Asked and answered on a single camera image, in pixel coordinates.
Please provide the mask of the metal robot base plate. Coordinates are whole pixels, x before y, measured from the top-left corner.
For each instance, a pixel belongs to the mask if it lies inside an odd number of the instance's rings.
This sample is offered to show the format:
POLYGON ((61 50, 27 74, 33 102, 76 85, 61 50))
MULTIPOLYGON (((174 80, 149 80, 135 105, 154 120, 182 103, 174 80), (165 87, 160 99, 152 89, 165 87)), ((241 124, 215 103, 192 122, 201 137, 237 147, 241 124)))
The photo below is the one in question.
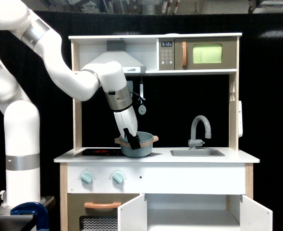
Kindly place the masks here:
POLYGON ((55 205, 54 196, 42 196, 39 202, 27 202, 16 207, 7 204, 6 191, 0 191, 0 219, 35 218, 41 223, 49 222, 48 210, 55 205))

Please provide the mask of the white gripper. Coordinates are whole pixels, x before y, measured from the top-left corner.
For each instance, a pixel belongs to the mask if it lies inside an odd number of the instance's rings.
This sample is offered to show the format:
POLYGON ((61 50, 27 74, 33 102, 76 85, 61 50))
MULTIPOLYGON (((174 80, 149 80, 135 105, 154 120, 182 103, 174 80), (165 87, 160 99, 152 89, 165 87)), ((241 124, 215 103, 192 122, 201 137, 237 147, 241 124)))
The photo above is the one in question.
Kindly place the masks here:
POLYGON ((114 112, 116 124, 122 138, 126 138, 132 150, 140 149, 140 139, 137 134, 137 118, 133 106, 120 112, 114 112))

